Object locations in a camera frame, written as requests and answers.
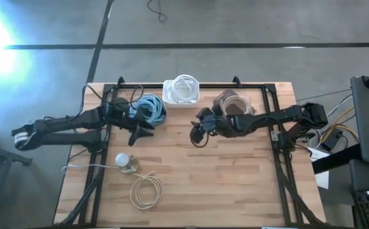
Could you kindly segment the white lamp bulb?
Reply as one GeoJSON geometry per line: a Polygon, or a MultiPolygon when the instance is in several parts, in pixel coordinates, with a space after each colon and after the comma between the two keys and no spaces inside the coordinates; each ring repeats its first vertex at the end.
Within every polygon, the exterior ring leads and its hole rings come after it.
{"type": "Polygon", "coordinates": [[[115,164],[118,167],[126,167],[130,163],[130,156],[125,153],[119,153],[115,157],[115,164]]]}

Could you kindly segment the black power adapter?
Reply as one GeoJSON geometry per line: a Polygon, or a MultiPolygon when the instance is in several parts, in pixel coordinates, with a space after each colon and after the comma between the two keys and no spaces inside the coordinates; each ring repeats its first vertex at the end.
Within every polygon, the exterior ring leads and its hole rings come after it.
{"type": "Polygon", "coordinates": [[[321,143],[321,147],[327,151],[331,151],[339,142],[340,138],[343,136],[343,131],[334,128],[328,137],[321,143]]]}

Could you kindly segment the black cart bar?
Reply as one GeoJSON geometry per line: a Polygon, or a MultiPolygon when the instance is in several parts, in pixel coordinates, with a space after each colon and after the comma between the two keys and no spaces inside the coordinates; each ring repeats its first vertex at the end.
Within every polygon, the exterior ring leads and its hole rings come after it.
{"type": "Polygon", "coordinates": [[[326,157],[312,162],[315,174],[347,165],[351,160],[362,160],[360,144],[355,144],[337,153],[332,153],[326,157]]]}

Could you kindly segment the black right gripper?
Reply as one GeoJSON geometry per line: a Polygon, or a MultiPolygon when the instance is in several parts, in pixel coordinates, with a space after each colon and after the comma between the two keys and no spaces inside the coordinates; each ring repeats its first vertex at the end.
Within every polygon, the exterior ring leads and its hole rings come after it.
{"type": "Polygon", "coordinates": [[[205,131],[215,134],[218,130],[226,127],[226,121],[214,114],[210,108],[203,108],[198,113],[199,122],[192,121],[190,139],[199,144],[204,138],[205,131]]]}

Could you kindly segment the white plastic bin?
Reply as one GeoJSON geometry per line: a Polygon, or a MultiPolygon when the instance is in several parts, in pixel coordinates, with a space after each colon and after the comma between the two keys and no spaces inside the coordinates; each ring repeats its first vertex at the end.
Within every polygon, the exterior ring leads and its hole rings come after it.
{"type": "Polygon", "coordinates": [[[168,108],[194,108],[200,100],[200,84],[189,75],[165,80],[162,100],[168,108]]]}

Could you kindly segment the grey translucent plastic bin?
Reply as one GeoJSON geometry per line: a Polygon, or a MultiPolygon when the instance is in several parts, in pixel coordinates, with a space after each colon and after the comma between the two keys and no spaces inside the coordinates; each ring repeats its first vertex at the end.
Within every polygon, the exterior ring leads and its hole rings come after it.
{"type": "Polygon", "coordinates": [[[249,97],[241,96],[231,89],[215,98],[211,109],[218,116],[253,115],[256,111],[249,97]]]}

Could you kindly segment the black metal table frame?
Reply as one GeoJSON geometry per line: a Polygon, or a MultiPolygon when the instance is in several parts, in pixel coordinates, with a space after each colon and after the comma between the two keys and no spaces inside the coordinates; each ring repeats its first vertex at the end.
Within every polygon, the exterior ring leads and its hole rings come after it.
{"type": "Polygon", "coordinates": [[[86,216],[72,229],[94,227],[245,227],[286,226],[300,221],[295,203],[277,181],[277,154],[271,130],[261,128],[236,139],[212,137],[204,148],[189,140],[191,122],[224,90],[247,97],[258,113],[295,103],[290,83],[204,83],[192,108],[168,110],[153,137],[133,146],[129,133],[111,129],[106,170],[99,192],[88,201],[86,216]],[[115,167],[119,153],[134,155],[140,173],[155,172],[164,183],[162,201],[142,211],[129,198],[134,176],[115,167]]]}

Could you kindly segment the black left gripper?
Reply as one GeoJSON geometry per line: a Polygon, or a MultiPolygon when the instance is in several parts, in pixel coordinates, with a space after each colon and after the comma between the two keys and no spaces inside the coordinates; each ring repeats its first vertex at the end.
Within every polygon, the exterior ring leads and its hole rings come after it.
{"type": "Polygon", "coordinates": [[[131,131],[131,135],[128,141],[129,146],[133,146],[138,138],[154,136],[153,131],[155,130],[155,128],[148,127],[148,122],[144,117],[144,111],[141,106],[130,107],[129,117],[132,118],[135,121],[135,123],[139,126],[136,127],[133,131],[131,131]]]}

